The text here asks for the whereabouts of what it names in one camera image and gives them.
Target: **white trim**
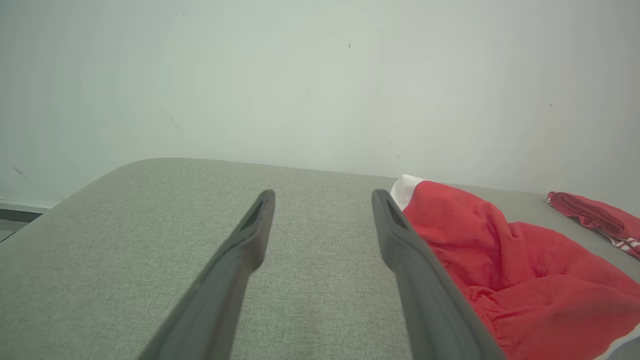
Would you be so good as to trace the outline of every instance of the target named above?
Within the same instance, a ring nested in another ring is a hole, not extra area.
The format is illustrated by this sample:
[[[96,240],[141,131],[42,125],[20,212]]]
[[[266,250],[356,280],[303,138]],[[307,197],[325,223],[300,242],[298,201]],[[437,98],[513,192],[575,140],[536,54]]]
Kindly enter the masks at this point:
[[[605,351],[602,355],[596,357],[594,360],[605,360],[613,354],[618,348],[622,345],[628,343],[629,341],[633,341],[636,338],[640,338],[640,323],[636,325],[636,327],[631,330],[627,335],[624,335],[621,338],[614,340],[610,345],[607,351]]]
[[[0,209],[25,211],[27,213],[44,214],[47,210],[53,208],[53,205],[30,204],[27,202],[0,200]]]
[[[400,179],[396,181],[394,186],[391,188],[391,197],[400,208],[400,211],[404,211],[406,207],[409,205],[411,198],[413,197],[413,191],[415,187],[418,186],[419,183],[425,181],[421,177],[415,177],[411,175],[402,175]]]

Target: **folded red garment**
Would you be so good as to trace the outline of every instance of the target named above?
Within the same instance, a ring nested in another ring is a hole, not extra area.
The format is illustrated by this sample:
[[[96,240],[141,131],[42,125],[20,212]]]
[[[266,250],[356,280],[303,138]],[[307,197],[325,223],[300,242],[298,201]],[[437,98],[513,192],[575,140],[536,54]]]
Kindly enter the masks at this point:
[[[615,247],[640,260],[640,218],[570,193],[550,192],[547,204],[568,217],[577,217],[582,226],[605,234]]]
[[[638,336],[640,284],[615,266],[475,195],[403,180],[396,202],[508,358],[594,359]]]

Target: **white stripe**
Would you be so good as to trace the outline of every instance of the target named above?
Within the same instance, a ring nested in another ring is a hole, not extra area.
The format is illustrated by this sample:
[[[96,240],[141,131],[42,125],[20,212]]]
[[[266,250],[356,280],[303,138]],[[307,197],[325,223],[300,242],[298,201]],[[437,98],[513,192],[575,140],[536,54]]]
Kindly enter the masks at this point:
[[[611,354],[613,354],[614,351],[616,351],[622,345],[628,343],[629,341],[633,341],[636,338],[640,338],[640,323],[637,324],[636,327],[633,330],[631,330],[627,335],[624,335],[623,337],[618,338],[615,341],[613,341],[609,345],[609,348],[607,349],[607,351],[605,351],[604,354],[596,357],[594,360],[605,360],[605,359],[607,359],[609,356],[611,356]]]
[[[402,175],[400,179],[396,181],[394,186],[391,188],[390,193],[391,197],[398,205],[398,208],[400,208],[400,211],[404,211],[404,209],[406,209],[413,197],[415,187],[423,181],[425,181],[425,179],[406,174]]]

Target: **red garment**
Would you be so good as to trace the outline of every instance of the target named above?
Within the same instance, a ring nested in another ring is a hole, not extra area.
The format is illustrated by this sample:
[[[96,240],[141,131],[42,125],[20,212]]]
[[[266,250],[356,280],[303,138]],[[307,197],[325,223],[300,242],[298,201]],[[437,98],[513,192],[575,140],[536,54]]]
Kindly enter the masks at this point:
[[[403,212],[510,359],[593,359],[640,323],[640,284],[562,234],[431,181]]]
[[[570,193],[550,192],[547,204],[568,217],[577,217],[587,229],[607,235],[611,243],[640,260],[640,219],[604,202]]]

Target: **wall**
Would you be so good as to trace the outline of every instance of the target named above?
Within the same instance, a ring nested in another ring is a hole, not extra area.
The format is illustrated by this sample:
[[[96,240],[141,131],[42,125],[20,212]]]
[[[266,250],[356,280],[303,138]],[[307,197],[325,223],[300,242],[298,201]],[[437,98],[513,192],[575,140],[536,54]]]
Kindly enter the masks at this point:
[[[640,215],[637,1],[11,0],[0,197],[193,157],[596,197]]]

